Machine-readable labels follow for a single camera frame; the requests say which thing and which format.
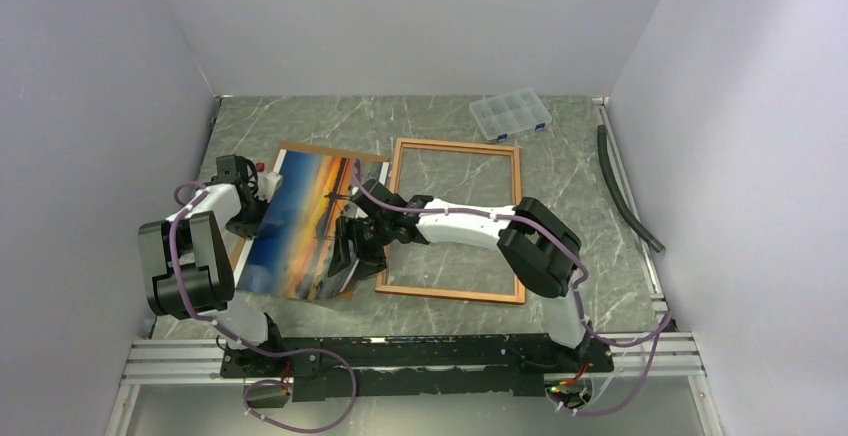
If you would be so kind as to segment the orange wooden picture frame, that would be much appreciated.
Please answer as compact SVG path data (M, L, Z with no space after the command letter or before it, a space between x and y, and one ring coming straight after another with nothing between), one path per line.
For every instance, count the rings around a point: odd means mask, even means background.
M509 160L512 203L516 205L522 199L520 152L514 146L400 138L395 144L391 166L392 178L389 189L393 192L396 192L399 187L403 153L406 150L505 157ZM459 243L497 251L499 232L506 228L508 214L505 206L476 207L452 204L437 199L435 201L435 212L433 214L426 213L423 216L423 222L425 234L433 236L437 243ZM390 275L391 272L385 270L377 276L375 286L377 293L512 305L521 305L526 301L526 289L517 277L513 278L513 289L510 293L499 294L392 285L389 283Z

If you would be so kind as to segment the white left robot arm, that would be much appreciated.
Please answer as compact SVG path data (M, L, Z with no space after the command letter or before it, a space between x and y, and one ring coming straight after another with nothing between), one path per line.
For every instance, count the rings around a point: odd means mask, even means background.
M138 230L148 306L157 316L204 322L263 376L278 373L286 348L273 320L236 292L224 232L253 239L280 187L275 171L239 155L220 156L207 182L190 181L193 194L178 211Z

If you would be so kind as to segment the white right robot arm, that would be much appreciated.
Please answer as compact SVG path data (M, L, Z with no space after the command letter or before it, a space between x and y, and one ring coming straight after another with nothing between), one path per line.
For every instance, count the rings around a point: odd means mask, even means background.
M570 287L581 267L581 241L541 201L524 197L513 205L480 207L430 195L404 199L374 179L348 199L363 214L336 218L327 278L348 283L386 269L385 248L392 242L497 251L524 288L542 298L554 365L572 371L586 361L589 334Z

